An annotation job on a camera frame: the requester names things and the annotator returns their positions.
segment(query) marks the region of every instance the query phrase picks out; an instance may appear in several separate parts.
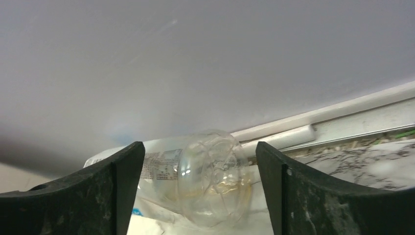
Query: white plastic rod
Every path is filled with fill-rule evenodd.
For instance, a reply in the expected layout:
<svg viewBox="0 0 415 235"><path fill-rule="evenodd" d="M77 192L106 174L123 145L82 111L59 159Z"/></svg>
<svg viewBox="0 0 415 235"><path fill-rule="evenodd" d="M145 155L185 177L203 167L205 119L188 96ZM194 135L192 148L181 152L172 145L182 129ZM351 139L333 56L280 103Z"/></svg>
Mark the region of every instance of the white plastic rod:
<svg viewBox="0 0 415 235"><path fill-rule="evenodd" d="M242 144L242 148L244 149L245 155L247 157L253 157L255 156L256 145L260 141L267 142L276 149L282 149L314 140L316 140L316 134L314 132L313 126L307 125L244 143Z"/></svg>

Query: plastic bottle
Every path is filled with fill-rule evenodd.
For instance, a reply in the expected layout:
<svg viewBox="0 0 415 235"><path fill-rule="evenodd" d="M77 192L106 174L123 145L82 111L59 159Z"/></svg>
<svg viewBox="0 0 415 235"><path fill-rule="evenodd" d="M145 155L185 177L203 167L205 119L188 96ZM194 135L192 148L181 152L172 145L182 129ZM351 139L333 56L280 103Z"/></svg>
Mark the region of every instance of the plastic bottle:
<svg viewBox="0 0 415 235"><path fill-rule="evenodd" d="M241 218L249 206L251 176L232 135L210 130L143 143L133 213L171 223L185 217L198 228L231 227ZM84 167L122 148L95 155Z"/></svg>

